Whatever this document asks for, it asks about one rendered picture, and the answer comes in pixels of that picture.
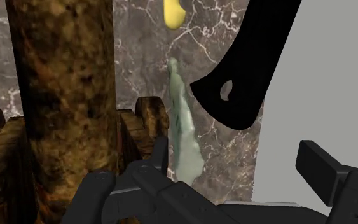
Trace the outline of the pale green figure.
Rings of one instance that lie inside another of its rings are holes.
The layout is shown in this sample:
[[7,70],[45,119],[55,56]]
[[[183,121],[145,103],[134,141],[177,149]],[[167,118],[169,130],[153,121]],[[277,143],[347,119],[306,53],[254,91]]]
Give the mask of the pale green figure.
[[170,58],[169,99],[171,103],[171,123],[174,172],[177,180],[191,186],[203,172],[204,159],[195,135],[195,125],[188,104],[186,85],[179,74],[179,62]]

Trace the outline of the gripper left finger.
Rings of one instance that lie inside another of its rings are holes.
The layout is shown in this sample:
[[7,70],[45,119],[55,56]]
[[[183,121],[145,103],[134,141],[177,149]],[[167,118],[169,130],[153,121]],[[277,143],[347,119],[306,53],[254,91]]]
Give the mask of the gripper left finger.
[[155,139],[147,160],[131,162],[125,172],[88,173],[60,224],[118,224],[136,217],[141,224],[238,224],[184,182],[166,176],[168,139]]

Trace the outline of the yellow rounded object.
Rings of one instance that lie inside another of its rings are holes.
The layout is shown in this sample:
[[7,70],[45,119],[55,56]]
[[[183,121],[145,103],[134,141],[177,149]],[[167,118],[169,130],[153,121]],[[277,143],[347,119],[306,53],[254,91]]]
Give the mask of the yellow rounded object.
[[184,23],[186,11],[179,0],[163,0],[163,16],[165,25],[176,30]]

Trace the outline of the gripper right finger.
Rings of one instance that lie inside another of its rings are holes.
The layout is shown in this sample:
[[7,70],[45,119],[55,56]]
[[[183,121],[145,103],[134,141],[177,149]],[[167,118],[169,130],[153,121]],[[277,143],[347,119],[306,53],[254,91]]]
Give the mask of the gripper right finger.
[[358,224],[358,168],[339,163],[314,141],[302,140],[296,170],[331,208],[326,224]]

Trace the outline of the brown carved wooden object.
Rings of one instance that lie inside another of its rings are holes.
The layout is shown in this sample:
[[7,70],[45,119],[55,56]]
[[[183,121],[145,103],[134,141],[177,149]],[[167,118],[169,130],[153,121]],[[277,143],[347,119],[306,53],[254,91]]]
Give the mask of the brown carved wooden object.
[[159,97],[117,109],[113,0],[0,0],[0,224],[59,224],[91,171],[149,158]]

